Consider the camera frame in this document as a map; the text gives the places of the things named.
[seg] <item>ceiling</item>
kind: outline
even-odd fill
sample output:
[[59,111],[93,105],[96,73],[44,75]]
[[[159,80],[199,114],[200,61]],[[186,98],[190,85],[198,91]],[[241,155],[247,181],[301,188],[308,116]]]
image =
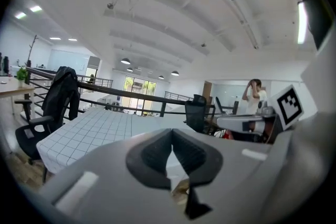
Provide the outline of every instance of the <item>ceiling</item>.
[[215,67],[207,63],[219,56],[282,51],[281,61],[287,56],[293,61],[301,52],[312,55],[311,34],[297,44],[298,1],[15,0],[9,13],[29,13],[37,4],[43,12],[19,23],[43,38],[73,37],[118,70],[129,67],[120,63],[127,57],[131,67],[154,71],[149,77],[162,74],[169,80],[174,70],[181,77],[196,76],[192,72],[199,66],[211,73]]

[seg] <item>wooden floor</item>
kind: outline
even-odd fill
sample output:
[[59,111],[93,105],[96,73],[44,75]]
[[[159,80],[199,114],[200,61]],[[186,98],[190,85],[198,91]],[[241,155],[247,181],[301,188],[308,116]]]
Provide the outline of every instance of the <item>wooden floor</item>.
[[11,99],[0,99],[0,146],[5,156],[8,168],[12,171],[18,183],[38,190],[42,186],[42,161],[36,161],[33,165],[28,164],[28,156],[20,149],[15,130],[20,126],[27,125],[27,122],[20,117],[22,105],[14,105],[15,114],[12,114]]

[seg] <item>white table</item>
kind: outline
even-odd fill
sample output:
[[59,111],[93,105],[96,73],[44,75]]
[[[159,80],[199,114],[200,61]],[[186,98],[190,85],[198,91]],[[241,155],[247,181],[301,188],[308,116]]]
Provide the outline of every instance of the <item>white table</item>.
[[0,84],[0,98],[10,97],[12,103],[12,113],[14,114],[14,101],[13,96],[21,94],[30,94],[30,100],[32,101],[30,107],[32,110],[32,119],[35,118],[35,103],[34,103],[34,87],[23,83],[22,87],[19,87],[19,81],[14,77],[0,77],[0,82],[7,82],[6,84]]
[[[92,108],[63,125],[36,146],[47,169],[55,174],[99,146],[164,128],[191,130],[182,120],[140,117]],[[167,166],[178,164],[173,155]]]

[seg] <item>grid tablecloth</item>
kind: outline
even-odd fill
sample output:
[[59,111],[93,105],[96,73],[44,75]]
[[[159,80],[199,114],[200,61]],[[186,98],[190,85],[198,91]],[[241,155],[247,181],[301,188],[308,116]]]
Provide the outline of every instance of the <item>grid tablecloth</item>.
[[190,128],[182,120],[140,117],[92,108],[37,143],[43,163],[57,173],[93,149],[163,128]]

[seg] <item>white t-shirt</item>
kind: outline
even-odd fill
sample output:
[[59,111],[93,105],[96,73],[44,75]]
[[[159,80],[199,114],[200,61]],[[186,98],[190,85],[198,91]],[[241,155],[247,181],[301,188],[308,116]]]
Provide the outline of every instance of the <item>white t-shirt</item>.
[[258,92],[260,99],[258,98],[253,98],[253,92],[251,90],[251,94],[248,98],[248,102],[247,102],[247,109],[246,109],[246,114],[250,114],[250,115],[254,115],[257,113],[257,109],[258,109],[258,103],[259,101],[265,101],[267,99],[267,94],[266,91],[261,90]]

